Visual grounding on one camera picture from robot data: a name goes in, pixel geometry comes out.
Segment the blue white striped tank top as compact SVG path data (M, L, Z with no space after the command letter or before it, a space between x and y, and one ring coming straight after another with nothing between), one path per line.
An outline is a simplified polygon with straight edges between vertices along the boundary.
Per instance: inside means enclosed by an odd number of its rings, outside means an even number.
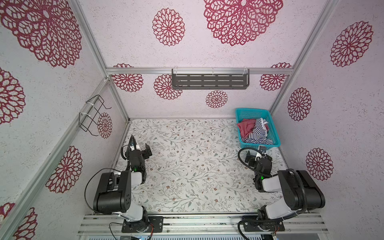
M255 127L246 139L241 138L242 142L249 144L272 145L273 140L268 138L268 122L263 118L256 119Z

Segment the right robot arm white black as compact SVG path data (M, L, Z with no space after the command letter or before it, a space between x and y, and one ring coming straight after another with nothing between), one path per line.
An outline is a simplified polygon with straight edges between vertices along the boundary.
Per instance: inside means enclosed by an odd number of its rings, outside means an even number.
M258 210L260 221L281 221L325 206L324 194L307 171L287 169L272 175L272 157L259 150L255 154L251 148L245 150L245 159L241 157L243 149L238 152L238 159L255 173L255 188L261 193L283 194L280 200Z

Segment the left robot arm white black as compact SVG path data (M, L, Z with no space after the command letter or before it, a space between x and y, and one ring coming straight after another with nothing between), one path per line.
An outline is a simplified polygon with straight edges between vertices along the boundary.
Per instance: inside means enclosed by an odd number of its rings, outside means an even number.
M137 144L121 148L122 158L128 162L122 172L103 173L93 201L93 210L98 214L116 214L133 226L148 226L149 218L145 207L132 200L132 188L145 183L147 170L145 160L152 156L151 147L141 150Z

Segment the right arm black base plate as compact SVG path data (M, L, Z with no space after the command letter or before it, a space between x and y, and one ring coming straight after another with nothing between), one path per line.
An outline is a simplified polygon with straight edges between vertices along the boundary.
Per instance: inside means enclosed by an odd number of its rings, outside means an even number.
M282 221L259 220L258 216L243 216L243 226L246 232L283 232L285 226Z

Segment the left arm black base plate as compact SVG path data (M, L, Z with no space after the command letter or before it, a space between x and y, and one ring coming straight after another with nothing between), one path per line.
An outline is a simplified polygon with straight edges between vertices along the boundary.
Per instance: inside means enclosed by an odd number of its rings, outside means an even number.
M161 233L164 217L144 217L140 221L127 222L124 220L122 233Z

